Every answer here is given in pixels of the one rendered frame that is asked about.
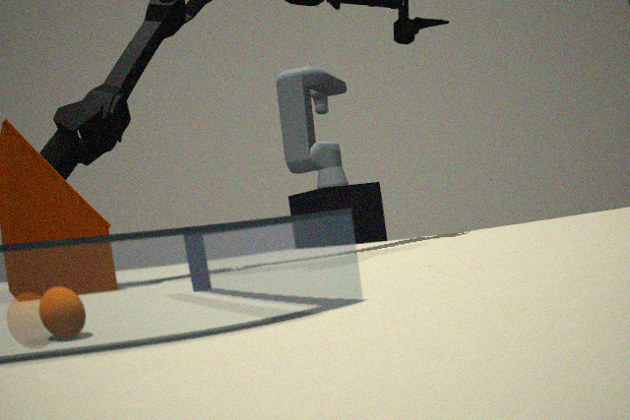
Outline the clear low glass wall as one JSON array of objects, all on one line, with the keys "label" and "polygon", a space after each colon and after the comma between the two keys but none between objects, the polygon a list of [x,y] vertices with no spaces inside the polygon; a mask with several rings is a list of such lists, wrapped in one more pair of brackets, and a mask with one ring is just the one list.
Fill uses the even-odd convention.
[{"label": "clear low glass wall", "polygon": [[0,365],[208,338],[362,303],[352,213],[0,252]]}]

